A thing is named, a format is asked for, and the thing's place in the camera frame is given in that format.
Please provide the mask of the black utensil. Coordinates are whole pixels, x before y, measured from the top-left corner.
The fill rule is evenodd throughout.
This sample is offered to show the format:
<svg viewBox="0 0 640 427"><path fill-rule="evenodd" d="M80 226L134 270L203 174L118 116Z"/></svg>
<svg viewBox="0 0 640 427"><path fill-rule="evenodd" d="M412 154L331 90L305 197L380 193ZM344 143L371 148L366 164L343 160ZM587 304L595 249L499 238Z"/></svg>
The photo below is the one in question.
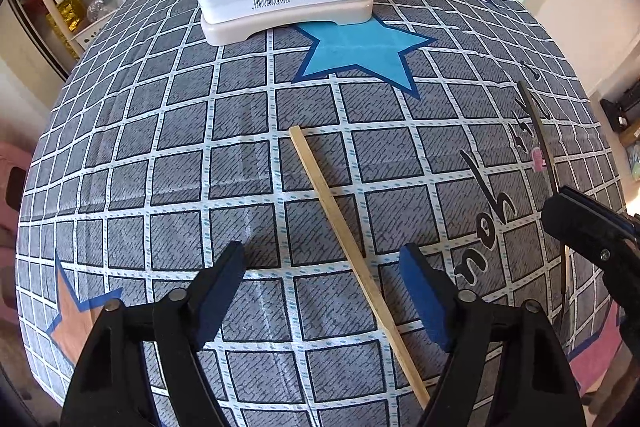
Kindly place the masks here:
<svg viewBox="0 0 640 427"><path fill-rule="evenodd" d="M546 184L548 188L548 198L559 192L559 181L556 176L556 169L550 148L548 146L546 136L544 135L544 125L537 112L536 102L532 94L528 90L528 86L525 80L518 81L518 92L525 106L525 112L528 114L535 132L537 140L537 148L540 150L542 163L534 161L534 168L539 173L543 173L546 177ZM563 326L567 322L567 312L570 311L570 304L568 303L568 284L570 284L570 277L568 276L568 265L570 264L570 254L568 254L567 247L558 241L560 244L561 252L561 309L555 314L554 327L556 332L561 332Z"/></svg>

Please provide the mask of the bamboo chopstick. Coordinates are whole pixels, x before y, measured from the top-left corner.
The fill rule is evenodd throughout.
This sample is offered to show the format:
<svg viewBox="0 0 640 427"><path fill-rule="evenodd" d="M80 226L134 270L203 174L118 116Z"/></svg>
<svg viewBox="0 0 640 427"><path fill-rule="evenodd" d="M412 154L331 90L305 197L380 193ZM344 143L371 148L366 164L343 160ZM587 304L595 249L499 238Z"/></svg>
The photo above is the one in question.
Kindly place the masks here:
<svg viewBox="0 0 640 427"><path fill-rule="evenodd" d="M423 410L426 409L427 404L430 402L431 396L428 393L423 379L416 367L416 363L413 362L410 352L405 345L402 337L397 329L395 321L390 309L388 309L384 297L378 288L375 280L372 277L371 271L368 268L367 262L364 260L363 254L358 247L356 239L350 231L348 223L344 218L340 206L337 205L333 194L329 188L329 184L326 183L321 169L312 154L308 142L302 132L302 128L299 126L292 126L288 129L288 134L292 140L294 149L299 158L300 164L302 164L305 173L314 188L314 192L317 193L319 203L322 210L326 214L331 229L333 230L338 244L342 247L343 253L352 267L352 272L355 274L356 280L366 297L367 302L375 316L375 319L380 323L380 328L385 333L388 344L392 348L396 359L399 362L402 373L404 373L407 381L413 391L416 399L418 400L420 407Z"/></svg>

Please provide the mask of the pink plastic stool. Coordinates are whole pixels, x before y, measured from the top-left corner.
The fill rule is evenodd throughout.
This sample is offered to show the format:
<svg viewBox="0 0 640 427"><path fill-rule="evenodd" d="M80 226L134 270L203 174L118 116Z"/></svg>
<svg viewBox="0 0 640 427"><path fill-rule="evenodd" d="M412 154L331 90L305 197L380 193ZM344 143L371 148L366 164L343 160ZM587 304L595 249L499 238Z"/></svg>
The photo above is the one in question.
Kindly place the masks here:
<svg viewBox="0 0 640 427"><path fill-rule="evenodd" d="M28 152L11 143L1 143L1 235L4 236L1 239L2 246L8 246L9 239L16 243L18 217L31 160L32 155Z"/></svg>

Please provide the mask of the grey checkered star tablecloth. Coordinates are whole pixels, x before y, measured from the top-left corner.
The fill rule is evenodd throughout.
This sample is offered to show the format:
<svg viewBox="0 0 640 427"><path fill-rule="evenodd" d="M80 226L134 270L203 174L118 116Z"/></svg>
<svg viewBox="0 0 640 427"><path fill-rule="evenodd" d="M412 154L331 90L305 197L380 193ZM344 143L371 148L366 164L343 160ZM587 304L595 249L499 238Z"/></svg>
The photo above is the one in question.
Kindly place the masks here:
<svg viewBox="0 0 640 427"><path fill-rule="evenodd" d="M288 134L302 128L429 386L445 354L398 269L420 247L491 303L561 309L560 244L534 168L525 80L560 184L623 207L582 84L516 0L374 0L360 26L274 28L210 46L196 0L127 0L55 101L17 234L20 328L56 401L73 368L60 297L85 319L111 297L153 303L224 247L247 270L198 356L235 426L412 426L421 409ZM570 254L560 340L584 352L613 315L601 273Z"/></svg>

